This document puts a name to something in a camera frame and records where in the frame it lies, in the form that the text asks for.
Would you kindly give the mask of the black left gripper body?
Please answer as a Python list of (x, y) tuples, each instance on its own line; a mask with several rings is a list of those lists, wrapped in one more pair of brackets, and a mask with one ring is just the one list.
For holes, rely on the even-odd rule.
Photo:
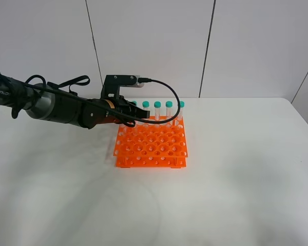
[(134, 75), (107, 75), (101, 91), (100, 101), (104, 106), (128, 115), (127, 117), (118, 116), (115, 113), (105, 111), (101, 117), (100, 124), (125, 124), (135, 125), (136, 122), (129, 119), (129, 101), (120, 95), (120, 87), (132, 87), (136, 82)]

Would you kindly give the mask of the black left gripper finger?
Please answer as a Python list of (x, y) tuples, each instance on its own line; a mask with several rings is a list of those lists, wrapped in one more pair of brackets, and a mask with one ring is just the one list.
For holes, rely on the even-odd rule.
[(148, 117), (148, 111), (145, 111), (138, 106), (135, 106), (131, 101), (129, 101), (128, 104), (130, 106), (130, 116), (139, 119), (146, 119)]

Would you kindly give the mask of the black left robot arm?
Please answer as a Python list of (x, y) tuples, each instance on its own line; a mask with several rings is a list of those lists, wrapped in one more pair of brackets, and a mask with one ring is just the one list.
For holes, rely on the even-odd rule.
[(21, 110), (33, 119), (71, 124), (92, 129), (100, 124), (125, 124), (133, 127), (136, 119), (149, 119), (150, 112), (127, 101), (120, 95), (120, 87), (140, 87), (136, 75), (107, 75), (100, 98), (87, 99), (63, 87), (85, 86), (87, 75), (59, 85), (33, 75), (25, 82), (0, 74), (0, 106), (11, 108), (16, 119)]

